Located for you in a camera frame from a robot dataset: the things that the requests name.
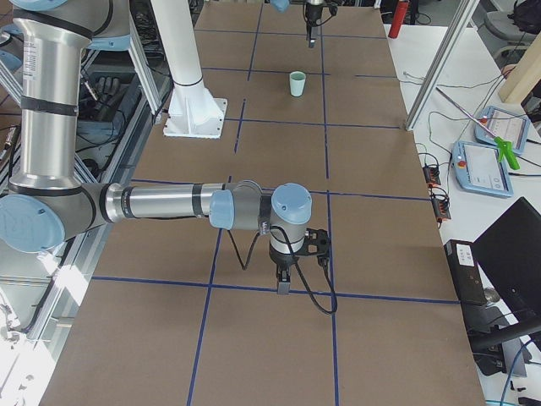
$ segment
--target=gray chair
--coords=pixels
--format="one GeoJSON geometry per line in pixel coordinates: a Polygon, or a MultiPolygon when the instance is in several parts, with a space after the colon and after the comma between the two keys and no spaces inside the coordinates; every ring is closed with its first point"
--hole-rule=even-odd
{"type": "Polygon", "coordinates": [[[507,17],[510,13],[506,11],[491,11],[484,16],[484,25],[487,27],[487,30],[492,35],[508,43],[506,47],[500,48],[492,55],[494,60],[497,60],[503,52],[526,50],[532,44],[533,40],[535,40],[535,34],[520,31],[513,24],[513,20],[507,17]]]}

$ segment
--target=white desk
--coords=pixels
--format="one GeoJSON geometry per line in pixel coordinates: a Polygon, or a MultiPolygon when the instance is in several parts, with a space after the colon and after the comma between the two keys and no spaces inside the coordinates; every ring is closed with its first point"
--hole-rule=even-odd
{"type": "MultiPolygon", "coordinates": [[[[403,72],[407,71],[409,74],[418,77],[425,76],[445,34],[445,30],[445,27],[404,25],[397,39],[389,39],[391,54],[400,80],[420,82],[407,77],[403,72]]],[[[495,78],[499,73],[500,71],[475,29],[468,28],[455,51],[451,54],[444,72],[440,76],[439,84],[477,85],[495,78]]],[[[482,85],[474,89],[445,88],[445,92],[469,112],[475,112],[479,103],[488,95],[490,86],[491,84],[482,85]]],[[[401,89],[406,108],[409,111],[420,86],[401,83],[401,89]]],[[[498,91],[494,92],[487,105],[503,107],[505,110],[524,114],[520,105],[502,103],[498,91]]],[[[448,162],[449,154],[429,140],[428,118],[430,112],[434,111],[441,112],[451,118],[463,118],[463,115],[435,92],[427,102],[424,112],[414,129],[415,140],[418,143],[426,145],[428,152],[435,155],[440,163],[448,162]]],[[[430,119],[432,138],[450,150],[466,123],[466,121],[451,121],[438,114],[432,114],[430,119]]],[[[541,140],[533,127],[530,127],[528,138],[541,140]]],[[[474,140],[473,124],[468,126],[462,140],[474,140]]],[[[418,145],[418,150],[424,151],[421,145],[418,145]]],[[[541,145],[528,143],[523,156],[531,161],[541,162],[541,145]]],[[[519,163],[521,165],[519,173],[541,173],[541,168],[536,168],[522,160],[519,160],[519,163]]],[[[443,243],[449,239],[474,241],[520,196],[525,196],[538,211],[541,211],[541,179],[539,178],[512,177],[511,182],[515,195],[510,199],[499,199],[461,190],[453,172],[447,178],[447,169],[447,165],[440,167],[440,179],[442,186],[449,192],[451,197],[452,220],[444,222],[441,226],[440,236],[443,243]]],[[[484,275],[483,277],[484,283],[489,285],[488,279],[484,275]]],[[[502,312],[506,313],[508,311],[505,306],[502,307],[502,312]]],[[[511,323],[516,321],[512,317],[509,320],[511,323]]],[[[530,345],[528,349],[533,353],[534,360],[541,359],[540,353],[534,345],[530,345]]],[[[527,390],[521,392],[520,395],[517,392],[509,391],[506,400],[517,403],[518,396],[541,398],[541,385],[539,385],[539,382],[541,382],[541,368],[528,365],[527,373],[528,378],[524,380],[513,378],[513,382],[517,387],[526,386],[527,390]]],[[[505,376],[497,374],[487,378],[480,373],[479,376],[485,398],[499,400],[505,376]]]]}

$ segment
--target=green handle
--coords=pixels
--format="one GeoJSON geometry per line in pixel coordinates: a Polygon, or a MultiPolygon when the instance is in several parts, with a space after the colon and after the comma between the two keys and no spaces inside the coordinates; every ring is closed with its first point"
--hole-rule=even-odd
{"type": "Polygon", "coordinates": [[[501,162],[501,160],[505,157],[511,169],[520,169],[521,166],[518,164],[515,153],[513,152],[513,144],[510,141],[503,140],[501,137],[494,138],[494,141],[496,142],[498,151],[500,153],[498,155],[498,162],[501,162]]]}

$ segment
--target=computer monitor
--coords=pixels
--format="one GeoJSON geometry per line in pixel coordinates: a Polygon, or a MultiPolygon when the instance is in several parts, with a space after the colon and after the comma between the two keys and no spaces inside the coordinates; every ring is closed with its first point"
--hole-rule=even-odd
{"type": "Polygon", "coordinates": [[[472,251],[519,322],[541,316],[541,214],[524,197],[475,240],[472,251]]]}

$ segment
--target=white cup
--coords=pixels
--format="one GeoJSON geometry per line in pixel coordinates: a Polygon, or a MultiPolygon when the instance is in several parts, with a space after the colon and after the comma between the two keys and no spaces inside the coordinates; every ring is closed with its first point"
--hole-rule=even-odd
{"type": "Polygon", "coordinates": [[[291,96],[299,97],[303,94],[304,83],[306,82],[306,74],[304,72],[291,72],[289,74],[289,90],[291,96]]]}

